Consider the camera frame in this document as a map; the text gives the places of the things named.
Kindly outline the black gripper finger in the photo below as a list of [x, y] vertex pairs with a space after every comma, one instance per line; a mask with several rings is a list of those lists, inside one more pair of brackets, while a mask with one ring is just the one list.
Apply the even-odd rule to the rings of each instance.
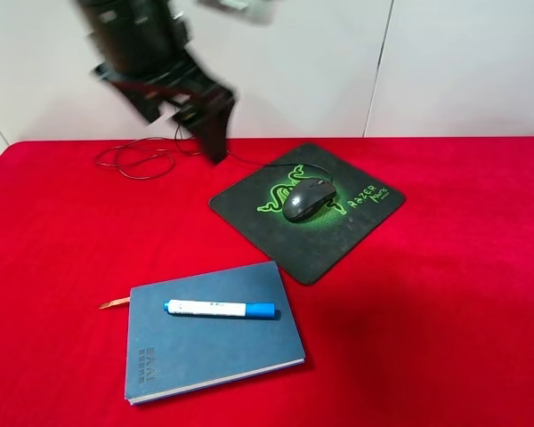
[[210, 101], [194, 104], [189, 131], [213, 164], [221, 163], [227, 156], [228, 125], [234, 107], [233, 95], [218, 95]]
[[161, 117], [160, 105], [172, 97], [172, 91], [157, 85], [115, 84], [115, 87], [149, 123]]

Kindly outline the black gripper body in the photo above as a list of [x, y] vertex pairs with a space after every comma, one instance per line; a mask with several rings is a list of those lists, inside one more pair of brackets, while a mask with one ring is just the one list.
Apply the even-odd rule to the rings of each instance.
[[[210, 76], [192, 57], [190, 51], [185, 49], [177, 59], [164, 66], [156, 66], [143, 71], [139, 75], [127, 75], [117, 71], [109, 61], [109, 52], [99, 44], [95, 46], [100, 52], [102, 63], [93, 69], [93, 73], [103, 83], [117, 90], [115, 84], [143, 84], [157, 85], [172, 91], [172, 97], [163, 103], [171, 104], [178, 109], [194, 109], [194, 104], [210, 101], [218, 95], [233, 95], [235, 92], [224, 82]], [[180, 125], [188, 124], [190, 118], [184, 118]]]

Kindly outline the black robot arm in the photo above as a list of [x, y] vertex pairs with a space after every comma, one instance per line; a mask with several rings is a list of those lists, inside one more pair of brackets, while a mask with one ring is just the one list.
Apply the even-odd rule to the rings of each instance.
[[94, 74], [112, 85], [149, 123], [168, 103], [172, 119], [218, 164], [236, 104], [233, 90], [209, 76], [190, 54], [186, 20], [168, 1], [78, 1], [103, 61]]

